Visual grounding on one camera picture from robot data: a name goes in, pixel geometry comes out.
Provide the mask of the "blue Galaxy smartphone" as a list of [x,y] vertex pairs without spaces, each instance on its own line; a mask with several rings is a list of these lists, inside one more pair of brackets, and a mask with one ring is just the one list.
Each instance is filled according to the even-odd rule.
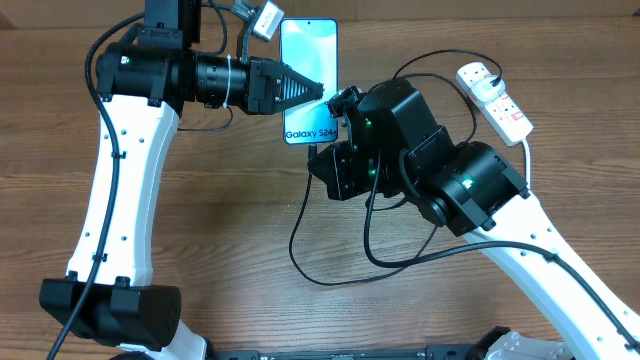
[[283,138],[288,145],[333,142],[338,123],[326,102],[338,92],[338,25],[329,18],[287,18],[280,27],[281,60],[304,77],[323,85],[320,99],[283,115]]

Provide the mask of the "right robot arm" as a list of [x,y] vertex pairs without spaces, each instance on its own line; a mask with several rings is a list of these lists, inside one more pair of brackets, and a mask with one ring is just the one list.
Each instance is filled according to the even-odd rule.
[[403,194],[430,223],[491,259],[547,318],[574,359],[635,359],[639,317],[563,239],[525,179],[482,142],[454,144],[404,79],[327,103],[348,137],[308,163],[333,200]]

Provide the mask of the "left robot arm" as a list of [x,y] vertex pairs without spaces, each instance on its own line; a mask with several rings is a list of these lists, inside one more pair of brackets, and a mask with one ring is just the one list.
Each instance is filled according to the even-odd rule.
[[283,19],[272,2],[236,1],[219,15],[243,21],[237,51],[201,52],[202,3],[149,1],[102,34],[84,64],[100,114],[97,163],[82,233],[60,279],[46,279],[41,307],[75,335],[117,347],[125,359],[211,359],[212,343],[182,321],[182,297],[153,281],[154,214],[164,162],[183,107],[273,115],[317,100],[323,87],[290,66],[248,52]]

